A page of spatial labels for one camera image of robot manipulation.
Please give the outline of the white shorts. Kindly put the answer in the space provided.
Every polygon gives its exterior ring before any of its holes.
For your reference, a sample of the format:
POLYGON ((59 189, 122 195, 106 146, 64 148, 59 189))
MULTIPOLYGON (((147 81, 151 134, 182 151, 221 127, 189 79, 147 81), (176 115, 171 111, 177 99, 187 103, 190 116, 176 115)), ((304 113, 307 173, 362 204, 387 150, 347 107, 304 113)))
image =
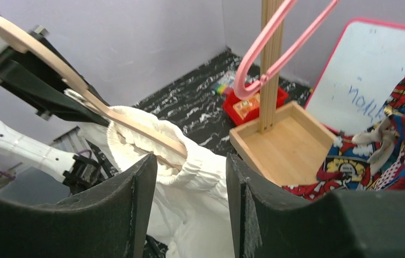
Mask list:
POLYGON ((182 158, 115 122, 79 125, 80 136, 96 145, 120 172, 148 153, 157 156, 147 233, 167 246, 166 257, 234 257, 226 158, 199 146, 178 126, 154 114, 128 106, 113 106, 112 110, 187 149, 187 158, 182 158))

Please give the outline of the pink hanger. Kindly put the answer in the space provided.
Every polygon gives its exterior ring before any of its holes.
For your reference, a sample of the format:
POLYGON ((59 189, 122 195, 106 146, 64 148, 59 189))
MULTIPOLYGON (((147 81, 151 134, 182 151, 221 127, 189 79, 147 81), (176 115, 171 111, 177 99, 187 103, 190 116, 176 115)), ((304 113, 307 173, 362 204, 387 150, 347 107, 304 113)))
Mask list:
POLYGON ((302 35, 299 36, 291 47, 289 47, 289 49, 283 54, 281 53, 281 50, 276 50, 274 48, 269 50, 266 46, 269 44, 269 41, 273 40, 273 36, 279 35, 277 31, 280 30, 280 26, 285 17, 291 11, 292 7, 294 7, 297 1, 266 1, 266 3, 276 3, 278 4, 278 8, 270 17, 268 22, 263 26, 262 31, 255 39, 254 43, 250 46, 238 66, 233 84, 233 91, 235 96, 239 99, 248 99, 256 94, 262 87, 266 86, 268 81, 272 80, 279 73, 282 67, 284 67, 292 57, 294 57, 297 51, 314 34, 314 32, 330 15, 339 1, 331 1, 315 18, 315 20, 304 30, 302 35), (262 61, 266 61, 266 57, 270 56, 274 63, 267 64, 267 70, 258 78, 258 80, 253 81, 249 86, 246 86, 245 78, 247 73, 261 53, 264 53, 265 55, 261 58, 262 61))

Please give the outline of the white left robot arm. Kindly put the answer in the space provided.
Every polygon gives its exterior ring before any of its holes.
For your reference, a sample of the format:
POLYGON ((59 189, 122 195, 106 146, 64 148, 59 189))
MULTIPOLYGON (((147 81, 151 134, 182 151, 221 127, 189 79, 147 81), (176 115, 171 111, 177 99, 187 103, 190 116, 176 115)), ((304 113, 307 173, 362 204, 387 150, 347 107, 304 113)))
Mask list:
MULTIPOLYGON (((36 109, 42 118, 107 122, 64 94, 62 76, 34 54, 21 53, 0 38, 0 86, 36 109)), ((72 194, 102 181, 100 164, 89 156, 65 152, 23 135, 0 121, 0 155, 35 167, 68 186, 72 194)))

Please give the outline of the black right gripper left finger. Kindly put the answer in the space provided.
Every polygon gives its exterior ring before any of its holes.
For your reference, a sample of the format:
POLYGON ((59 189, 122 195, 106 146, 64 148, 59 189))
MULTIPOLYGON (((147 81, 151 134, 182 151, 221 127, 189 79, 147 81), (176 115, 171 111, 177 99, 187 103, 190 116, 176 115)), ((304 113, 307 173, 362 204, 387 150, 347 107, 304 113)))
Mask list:
POLYGON ((0 257, 141 257, 157 158, 55 204, 0 198, 0 257))

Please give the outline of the beige wooden hanger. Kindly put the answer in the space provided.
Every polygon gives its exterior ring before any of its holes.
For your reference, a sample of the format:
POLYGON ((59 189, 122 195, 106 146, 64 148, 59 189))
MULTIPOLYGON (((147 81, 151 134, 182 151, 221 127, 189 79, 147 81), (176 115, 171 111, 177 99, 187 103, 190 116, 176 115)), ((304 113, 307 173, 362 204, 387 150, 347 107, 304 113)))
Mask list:
POLYGON ((32 52, 40 60, 50 66, 62 77, 62 81, 67 84, 67 86, 83 96, 91 104, 91 107, 99 114, 147 137, 168 150, 173 151, 182 158, 187 157, 186 148, 180 142, 174 141, 167 136, 138 123, 132 118, 111 110, 89 91, 88 85, 84 80, 56 54, 20 27, 1 16, 0 37, 15 50, 21 53, 26 53, 28 51, 32 52))

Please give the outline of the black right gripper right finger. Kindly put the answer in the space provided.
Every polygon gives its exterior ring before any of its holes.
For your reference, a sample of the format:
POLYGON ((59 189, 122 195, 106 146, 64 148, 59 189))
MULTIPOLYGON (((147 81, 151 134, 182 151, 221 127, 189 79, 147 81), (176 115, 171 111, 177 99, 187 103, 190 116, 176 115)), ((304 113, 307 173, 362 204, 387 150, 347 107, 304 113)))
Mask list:
POLYGON ((236 257, 405 257, 405 191, 335 190, 309 201, 226 159, 236 257))

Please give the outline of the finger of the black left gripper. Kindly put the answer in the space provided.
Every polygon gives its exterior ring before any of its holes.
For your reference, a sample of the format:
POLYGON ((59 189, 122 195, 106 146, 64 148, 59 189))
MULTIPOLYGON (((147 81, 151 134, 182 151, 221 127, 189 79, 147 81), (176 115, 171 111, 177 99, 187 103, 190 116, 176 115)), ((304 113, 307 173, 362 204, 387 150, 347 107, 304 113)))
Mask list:
POLYGON ((107 126, 106 119, 63 93, 67 86, 61 79, 32 53, 0 54, 0 85, 33 106, 39 116, 107 126))
POLYGON ((64 60, 58 57, 38 39, 35 39, 31 35, 30 37, 33 38, 33 40, 28 41, 28 50, 30 52, 33 52, 34 55, 56 71, 62 77, 63 82, 80 94, 84 99, 87 101, 90 99, 96 99, 99 101, 99 98, 89 90, 89 86, 85 80, 83 80, 83 78, 75 72, 71 66, 65 63, 64 60))

